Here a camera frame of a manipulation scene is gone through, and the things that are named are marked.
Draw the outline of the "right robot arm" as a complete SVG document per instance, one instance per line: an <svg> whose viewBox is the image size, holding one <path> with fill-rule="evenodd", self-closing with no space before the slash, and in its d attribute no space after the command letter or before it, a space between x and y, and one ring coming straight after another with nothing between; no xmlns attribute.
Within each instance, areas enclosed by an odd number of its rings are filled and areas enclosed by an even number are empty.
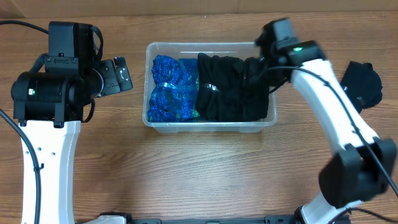
<svg viewBox="0 0 398 224"><path fill-rule="evenodd" d="M291 215L266 216L266 223L348 223L348 214L363 202L396 190L395 142L381 139L362 119L318 43L300 41L288 18L266 24L255 43L265 63L258 77L291 82L319 120L332 153L319 173L316 197Z"/></svg>

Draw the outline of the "large black garment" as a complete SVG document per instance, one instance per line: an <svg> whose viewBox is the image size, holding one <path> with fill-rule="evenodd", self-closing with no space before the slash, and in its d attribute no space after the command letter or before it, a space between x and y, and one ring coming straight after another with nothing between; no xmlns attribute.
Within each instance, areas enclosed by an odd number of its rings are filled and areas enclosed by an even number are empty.
<svg viewBox="0 0 398 224"><path fill-rule="evenodd" d="M267 118L269 83L256 78L258 58L198 54L199 90L195 109L200 118L218 122L249 122Z"/></svg>

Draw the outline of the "sparkly blue garment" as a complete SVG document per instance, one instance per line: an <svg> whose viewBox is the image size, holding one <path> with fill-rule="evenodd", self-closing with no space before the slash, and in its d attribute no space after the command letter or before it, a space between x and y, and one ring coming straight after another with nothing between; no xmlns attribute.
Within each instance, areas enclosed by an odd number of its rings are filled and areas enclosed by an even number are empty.
<svg viewBox="0 0 398 224"><path fill-rule="evenodd" d="M199 120L195 109L199 89L198 60L158 55L151 69L155 88L150 95L147 119L151 123L184 123Z"/></svg>

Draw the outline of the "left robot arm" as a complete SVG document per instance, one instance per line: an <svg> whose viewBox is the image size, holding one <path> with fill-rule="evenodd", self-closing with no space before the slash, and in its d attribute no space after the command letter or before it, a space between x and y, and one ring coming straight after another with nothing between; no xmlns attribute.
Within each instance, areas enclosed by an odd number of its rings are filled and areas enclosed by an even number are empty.
<svg viewBox="0 0 398 224"><path fill-rule="evenodd" d="M84 108L132 89L124 57L103 58L103 36L91 24L56 22L49 49L12 84L9 124L24 151L22 223L73 223L73 167Z"/></svg>

